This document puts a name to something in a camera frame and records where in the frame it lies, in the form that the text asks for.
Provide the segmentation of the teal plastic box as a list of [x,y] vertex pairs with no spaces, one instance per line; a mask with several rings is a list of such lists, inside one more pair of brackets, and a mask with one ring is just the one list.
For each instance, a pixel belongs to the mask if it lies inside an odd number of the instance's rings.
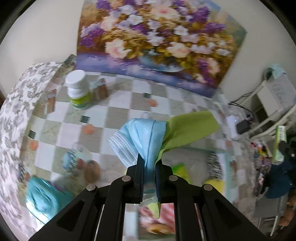
[[50,221],[74,198],[67,190],[60,190],[51,182],[33,176],[28,181],[25,204],[29,212],[43,224]]

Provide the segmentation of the yellow soft hat toy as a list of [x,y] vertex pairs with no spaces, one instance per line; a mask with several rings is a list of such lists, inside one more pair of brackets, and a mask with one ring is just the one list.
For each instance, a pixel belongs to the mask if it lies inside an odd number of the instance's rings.
[[221,194],[224,193],[225,182],[223,180],[208,179],[204,182],[204,184],[212,185],[218,192]]

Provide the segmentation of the pink white fluffy cloth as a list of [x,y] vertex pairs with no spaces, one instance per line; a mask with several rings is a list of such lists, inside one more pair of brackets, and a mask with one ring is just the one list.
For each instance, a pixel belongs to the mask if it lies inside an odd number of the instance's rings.
[[139,208],[139,224],[149,233],[155,235],[175,234],[175,213],[174,204],[162,204],[159,218],[156,218],[147,207]]

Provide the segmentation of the white green-label pill bottle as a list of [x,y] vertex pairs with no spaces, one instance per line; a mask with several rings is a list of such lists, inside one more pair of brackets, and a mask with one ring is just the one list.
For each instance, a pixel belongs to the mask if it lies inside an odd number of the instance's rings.
[[67,94],[71,103],[77,109],[86,108],[91,102],[89,84],[83,70],[73,70],[65,78]]

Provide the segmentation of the blue face mask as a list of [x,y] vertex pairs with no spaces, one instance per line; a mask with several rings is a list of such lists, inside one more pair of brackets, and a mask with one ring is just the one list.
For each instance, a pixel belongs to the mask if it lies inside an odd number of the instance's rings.
[[144,192],[156,193],[154,164],[166,133],[166,122],[133,118],[117,130],[108,142],[119,160],[128,168],[144,160]]

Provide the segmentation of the white rack shelf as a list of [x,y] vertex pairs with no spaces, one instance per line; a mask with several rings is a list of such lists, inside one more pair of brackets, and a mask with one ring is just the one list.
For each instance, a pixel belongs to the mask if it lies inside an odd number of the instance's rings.
[[295,121],[295,87],[283,73],[278,78],[264,77],[262,83],[238,104],[251,111],[253,122],[247,135],[251,142],[261,142],[269,156],[273,146],[277,126],[290,127]]

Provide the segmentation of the flower painting canvas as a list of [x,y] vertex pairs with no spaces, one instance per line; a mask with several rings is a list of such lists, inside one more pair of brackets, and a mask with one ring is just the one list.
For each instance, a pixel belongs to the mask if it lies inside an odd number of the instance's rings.
[[77,67],[212,97],[245,37],[212,1],[85,1]]

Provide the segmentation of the black power adapter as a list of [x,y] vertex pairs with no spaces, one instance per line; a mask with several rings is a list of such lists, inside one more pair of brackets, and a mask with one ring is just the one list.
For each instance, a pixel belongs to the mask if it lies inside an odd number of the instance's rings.
[[236,131],[239,135],[248,132],[250,129],[250,122],[248,120],[243,120],[236,125]]

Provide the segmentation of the green cloth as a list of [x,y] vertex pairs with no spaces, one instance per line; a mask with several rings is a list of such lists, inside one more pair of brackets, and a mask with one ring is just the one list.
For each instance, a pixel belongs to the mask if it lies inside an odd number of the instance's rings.
[[156,218],[160,216],[157,199],[155,165],[165,152],[196,142],[218,130],[218,123],[210,111],[191,112],[166,121],[147,119],[142,129],[144,144],[141,156],[145,160],[145,198]]

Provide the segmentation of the teal-rimmed white tray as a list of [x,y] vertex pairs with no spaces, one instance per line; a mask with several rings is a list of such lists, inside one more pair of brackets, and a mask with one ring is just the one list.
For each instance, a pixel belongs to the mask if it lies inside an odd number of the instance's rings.
[[[224,153],[185,147],[164,153],[162,161],[190,184],[212,184],[220,193],[226,194]],[[148,206],[127,204],[122,239],[175,240],[174,204],[163,204],[159,218],[155,218]]]

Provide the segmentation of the black white leopard scrunchie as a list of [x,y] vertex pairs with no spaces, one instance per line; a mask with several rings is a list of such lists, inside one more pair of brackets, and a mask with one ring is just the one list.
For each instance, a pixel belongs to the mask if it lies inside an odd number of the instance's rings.
[[216,153],[210,153],[206,161],[210,179],[222,180],[224,177],[219,158]]

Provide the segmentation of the green tissue pack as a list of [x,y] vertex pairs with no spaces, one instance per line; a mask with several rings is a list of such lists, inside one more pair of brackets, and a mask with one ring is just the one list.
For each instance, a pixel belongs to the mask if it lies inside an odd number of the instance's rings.
[[171,167],[173,174],[177,175],[183,179],[185,179],[188,183],[190,183],[190,175],[186,169],[184,163],[180,163]]

